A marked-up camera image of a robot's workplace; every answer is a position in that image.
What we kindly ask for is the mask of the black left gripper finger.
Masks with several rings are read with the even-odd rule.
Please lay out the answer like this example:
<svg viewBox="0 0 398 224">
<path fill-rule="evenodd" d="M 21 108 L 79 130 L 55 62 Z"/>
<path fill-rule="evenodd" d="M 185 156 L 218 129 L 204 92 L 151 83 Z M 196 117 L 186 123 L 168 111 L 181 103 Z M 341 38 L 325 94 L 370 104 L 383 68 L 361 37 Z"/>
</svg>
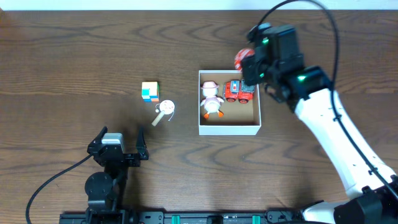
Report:
<svg viewBox="0 0 398 224">
<path fill-rule="evenodd" d="M 103 136 L 108 132 L 108 128 L 104 126 L 99 134 L 92 140 L 93 144 L 101 144 Z"/>
<path fill-rule="evenodd" d="M 136 140 L 136 149 L 137 149 L 137 153 L 139 155 L 140 160 L 148 160 L 149 159 L 149 153 L 148 153 L 146 142 L 144 139 L 144 128 L 139 129 L 139 132 L 137 135 L 137 140 Z"/>
</svg>

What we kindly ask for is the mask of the red many-sided die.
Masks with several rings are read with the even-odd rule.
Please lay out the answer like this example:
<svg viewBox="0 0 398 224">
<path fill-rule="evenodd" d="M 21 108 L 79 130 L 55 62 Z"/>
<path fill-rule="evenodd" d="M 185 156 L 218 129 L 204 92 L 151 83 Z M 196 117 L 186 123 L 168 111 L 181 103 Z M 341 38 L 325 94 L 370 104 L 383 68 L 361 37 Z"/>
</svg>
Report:
<svg viewBox="0 0 398 224">
<path fill-rule="evenodd" d="M 243 69 L 241 65 L 242 60 L 246 57 L 253 56 L 254 54 L 255 51 L 253 49 L 250 48 L 241 49 L 234 58 L 235 69 L 241 72 Z"/>
</svg>

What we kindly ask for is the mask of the red toy truck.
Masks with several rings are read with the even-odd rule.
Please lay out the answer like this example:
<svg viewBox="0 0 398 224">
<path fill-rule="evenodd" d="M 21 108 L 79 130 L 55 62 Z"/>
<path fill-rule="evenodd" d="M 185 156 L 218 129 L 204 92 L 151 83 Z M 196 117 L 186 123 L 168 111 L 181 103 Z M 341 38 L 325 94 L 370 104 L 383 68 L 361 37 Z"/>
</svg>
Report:
<svg viewBox="0 0 398 224">
<path fill-rule="evenodd" d="M 255 86 L 249 86 L 245 80 L 231 80 L 223 87 L 223 98 L 230 103 L 238 101 L 241 104 L 248 104 L 254 97 Z"/>
</svg>

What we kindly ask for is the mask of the small wooden rattle drum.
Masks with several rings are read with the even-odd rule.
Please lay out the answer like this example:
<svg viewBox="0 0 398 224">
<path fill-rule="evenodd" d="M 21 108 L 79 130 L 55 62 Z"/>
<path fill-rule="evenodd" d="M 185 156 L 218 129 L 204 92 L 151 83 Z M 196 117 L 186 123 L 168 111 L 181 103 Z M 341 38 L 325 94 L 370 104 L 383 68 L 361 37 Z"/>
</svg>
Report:
<svg viewBox="0 0 398 224">
<path fill-rule="evenodd" d="M 153 126 L 157 126 L 165 115 L 169 116 L 167 121 L 170 121 L 175 114 L 175 104 L 171 100 L 164 100 L 156 104 L 155 112 L 157 113 L 157 116 L 151 123 Z"/>
</svg>

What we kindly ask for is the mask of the multicoloured puzzle cube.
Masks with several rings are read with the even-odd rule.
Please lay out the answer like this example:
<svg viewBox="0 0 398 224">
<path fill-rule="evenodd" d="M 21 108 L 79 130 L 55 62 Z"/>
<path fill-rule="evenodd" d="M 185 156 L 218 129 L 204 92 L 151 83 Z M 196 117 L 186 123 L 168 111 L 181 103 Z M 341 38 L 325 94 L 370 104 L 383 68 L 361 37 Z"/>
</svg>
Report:
<svg viewBox="0 0 398 224">
<path fill-rule="evenodd" d="M 144 102 L 159 102 L 158 82 L 142 82 L 141 96 Z"/>
</svg>

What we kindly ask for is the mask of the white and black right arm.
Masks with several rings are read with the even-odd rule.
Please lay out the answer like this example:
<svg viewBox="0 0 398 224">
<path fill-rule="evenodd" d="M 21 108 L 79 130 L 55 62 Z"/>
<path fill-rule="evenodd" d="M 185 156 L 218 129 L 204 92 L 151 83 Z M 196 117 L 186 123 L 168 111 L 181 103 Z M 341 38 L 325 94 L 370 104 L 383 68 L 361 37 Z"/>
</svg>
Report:
<svg viewBox="0 0 398 224">
<path fill-rule="evenodd" d="M 254 26 L 252 49 L 240 51 L 235 67 L 248 85 L 289 109 L 314 134 L 334 165 L 348 200 L 317 202 L 284 223 L 396 223 L 397 175 L 370 148 L 347 115 L 332 82 L 318 66 L 306 67 L 290 25 Z"/>
</svg>

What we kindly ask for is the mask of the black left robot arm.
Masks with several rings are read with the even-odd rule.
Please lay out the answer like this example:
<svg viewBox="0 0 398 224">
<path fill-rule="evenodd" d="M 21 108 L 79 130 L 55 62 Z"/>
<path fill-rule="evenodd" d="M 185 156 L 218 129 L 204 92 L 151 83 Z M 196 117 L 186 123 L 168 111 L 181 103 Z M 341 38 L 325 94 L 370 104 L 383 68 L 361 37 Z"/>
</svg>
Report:
<svg viewBox="0 0 398 224">
<path fill-rule="evenodd" d="M 88 208 L 96 212 L 115 212 L 122 204 L 130 167 L 139 167 L 149 153 L 141 128 L 136 139 L 136 153 L 127 153 L 121 133 L 108 133 L 105 126 L 89 143 L 87 153 L 104 168 L 91 175 L 85 183 Z"/>
</svg>

